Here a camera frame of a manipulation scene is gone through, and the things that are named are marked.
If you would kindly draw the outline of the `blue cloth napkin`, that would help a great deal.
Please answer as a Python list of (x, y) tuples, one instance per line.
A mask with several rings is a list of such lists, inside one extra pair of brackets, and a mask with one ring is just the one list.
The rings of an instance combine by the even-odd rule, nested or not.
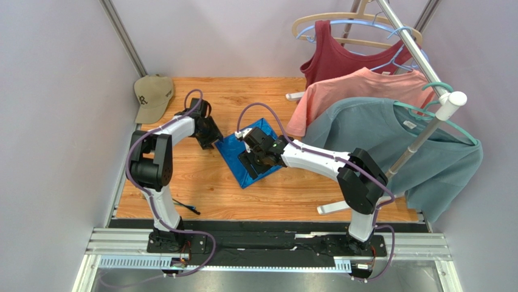
[(215, 145), (242, 189), (281, 169), (280, 165), (257, 164), (253, 155), (246, 151), (245, 144), (238, 141), (234, 134), (217, 141)]

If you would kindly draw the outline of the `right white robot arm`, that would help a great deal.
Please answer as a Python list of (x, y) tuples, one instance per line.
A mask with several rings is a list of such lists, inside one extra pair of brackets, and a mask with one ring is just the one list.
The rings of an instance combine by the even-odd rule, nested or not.
[(254, 142), (239, 138), (245, 145), (245, 157), (251, 165), (249, 174), (256, 178), (262, 167), (282, 166), (304, 169), (326, 176), (337, 182), (344, 201), (351, 209), (348, 234), (359, 242), (367, 242), (374, 230), (378, 203), (387, 188), (387, 178), (369, 155), (361, 149), (357, 153), (336, 152), (306, 145), (298, 140), (288, 141), (283, 136)]

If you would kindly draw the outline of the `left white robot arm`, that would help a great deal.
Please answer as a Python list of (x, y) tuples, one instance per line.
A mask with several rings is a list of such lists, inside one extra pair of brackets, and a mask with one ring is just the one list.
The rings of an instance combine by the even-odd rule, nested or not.
[(174, 206), (169, 183), (173, 174), (173, 147), (193, 137), (202, 149), (213, 148), (223, 134), (213, 117), (174, 116), (150, 131), (137, 130), (128, 153), (126, 177), (145, 196), (153, 214), (152, 244), (181, 247), (185, 244), (184, 224)]

